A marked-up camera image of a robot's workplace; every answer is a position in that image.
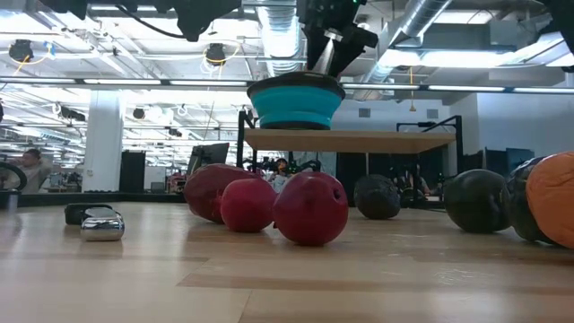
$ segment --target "ventilation pipe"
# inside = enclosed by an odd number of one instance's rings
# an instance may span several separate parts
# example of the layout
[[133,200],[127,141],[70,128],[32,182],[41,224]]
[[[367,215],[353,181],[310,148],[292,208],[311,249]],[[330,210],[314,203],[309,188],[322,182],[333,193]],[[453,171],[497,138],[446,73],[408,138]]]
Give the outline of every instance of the ventilation pipe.
[[[387,50],[390,46],[405,40],[418,39],[419,41],[415,41],[412,47],[417,47],[417,45],[419,47],[422,44],[422,35],[424,32],[439,18],[440,14],[447,9],[451,2],[452,0],[410,0],[406,4],[404,15],[399,18],[401,21],[395,33],[389,35],[391,37],[387,39],[385,44],[380,45],[383,46],[384,50]],[[388,78],[395,67],[382,65],[380,59],[383,56],[381,56],[371,70],[365,74],[361,80],[362,82],[383,83]],[[373,93],[372,90],[358,90],[355,91],[352,96],[354,100],[376,99],[377,97],[380,99],[381,94],[379,92]]]
[[[272,3],[278,0],[267,0]],[[261,6],[257,8],[261,22],[261,38],[267,57],[291,58],[299,53],[300,26],[296,8],[281,6]],[[270,76],[294,72],[299,69],[297,62],[269,62]]]

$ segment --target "wooden shelf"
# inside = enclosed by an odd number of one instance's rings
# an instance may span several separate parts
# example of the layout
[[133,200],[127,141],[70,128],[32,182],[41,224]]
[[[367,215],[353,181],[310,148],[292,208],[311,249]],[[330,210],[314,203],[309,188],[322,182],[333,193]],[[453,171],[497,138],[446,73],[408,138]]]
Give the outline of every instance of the wooden shelf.
[[245,141],[260,151],[421,153],[455,141],[454,134],[387,131],[245,129]]

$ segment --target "maroon ball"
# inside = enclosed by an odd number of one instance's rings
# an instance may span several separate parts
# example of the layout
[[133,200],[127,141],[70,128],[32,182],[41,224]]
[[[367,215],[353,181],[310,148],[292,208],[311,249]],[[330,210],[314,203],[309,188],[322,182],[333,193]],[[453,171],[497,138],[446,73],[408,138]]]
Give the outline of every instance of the maroon ball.
[[222,196],[222,219],[235,232],[259,232],[273,222],[277,193],[262,179],[238,179]]
[[220,212],[225,188],[237,179],[259,179],[249,171],[225,164],[207,165],[197,170],[186,182],[183,195],[189,209],[196,215],[223,224]]
[[275,226],[303,246],[322,246],[341,234],[349,206],[343,185],[321,172],[302,172],[285,183],[275,199]]

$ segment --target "wooden floor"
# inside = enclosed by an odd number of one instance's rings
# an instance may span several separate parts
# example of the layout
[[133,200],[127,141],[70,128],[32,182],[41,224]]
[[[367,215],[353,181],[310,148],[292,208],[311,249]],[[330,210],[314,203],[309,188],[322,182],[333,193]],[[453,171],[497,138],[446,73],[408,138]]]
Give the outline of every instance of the wooden floor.
[[185,205],[115,204],[121,242],[81,242],[63,207],[0,214],[2,322],[574,322],[574,251],[445,214],[352,211],[322,249],[235,234]]

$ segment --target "teal bowl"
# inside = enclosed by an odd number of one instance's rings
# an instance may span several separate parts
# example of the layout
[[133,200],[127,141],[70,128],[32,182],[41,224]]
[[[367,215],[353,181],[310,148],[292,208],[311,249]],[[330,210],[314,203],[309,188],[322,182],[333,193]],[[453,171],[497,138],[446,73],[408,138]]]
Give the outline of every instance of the teal bowl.
[[263,129],[328,130],[344,95],[335,78],[311,72],[283,74],[248,88]]

